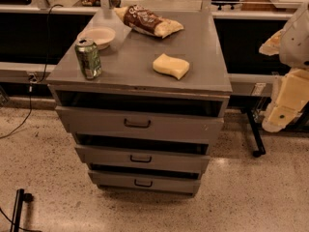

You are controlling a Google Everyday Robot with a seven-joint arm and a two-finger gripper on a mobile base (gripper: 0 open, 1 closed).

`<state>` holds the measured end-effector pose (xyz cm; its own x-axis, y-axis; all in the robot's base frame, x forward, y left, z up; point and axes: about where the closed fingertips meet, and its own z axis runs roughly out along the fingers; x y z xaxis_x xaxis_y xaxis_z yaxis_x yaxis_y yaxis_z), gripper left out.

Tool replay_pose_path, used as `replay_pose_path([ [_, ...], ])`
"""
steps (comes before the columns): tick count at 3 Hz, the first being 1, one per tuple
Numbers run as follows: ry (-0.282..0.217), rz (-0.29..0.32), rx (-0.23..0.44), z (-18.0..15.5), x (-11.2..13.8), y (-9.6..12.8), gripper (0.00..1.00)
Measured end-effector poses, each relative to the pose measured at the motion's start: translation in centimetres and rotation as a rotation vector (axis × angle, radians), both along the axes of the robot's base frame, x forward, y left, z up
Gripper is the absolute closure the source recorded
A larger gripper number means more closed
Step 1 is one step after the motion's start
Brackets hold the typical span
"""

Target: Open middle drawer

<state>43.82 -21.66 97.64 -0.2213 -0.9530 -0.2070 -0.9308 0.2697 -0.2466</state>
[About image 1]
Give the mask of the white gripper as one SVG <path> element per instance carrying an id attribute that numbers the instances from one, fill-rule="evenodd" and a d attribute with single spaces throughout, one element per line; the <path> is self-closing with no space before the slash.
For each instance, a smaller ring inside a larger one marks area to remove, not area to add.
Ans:
<path id="1" fill-rule="evenodd" d="M 274 33 L 260 46 L 259 52 L 266 56 L 278 55 L 282 34 L 283 30 Z M 309 71 L 292 68 L 285 76 L 275 78 L 262 128 L 268 132 L 281 131 L 308 102 Z"/>

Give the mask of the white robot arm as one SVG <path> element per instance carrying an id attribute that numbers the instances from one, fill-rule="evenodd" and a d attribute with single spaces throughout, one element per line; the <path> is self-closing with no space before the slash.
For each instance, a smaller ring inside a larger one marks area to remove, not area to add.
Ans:
<path id="1" fill-rule="evenodd" d="M 279 55 L 291 69 L 276 77 L 262 127 L 278 132 L 287 127 L 309 102 L 309 6 L 303 3 L 284 27 L 260 46 L 264 55 Z"/>

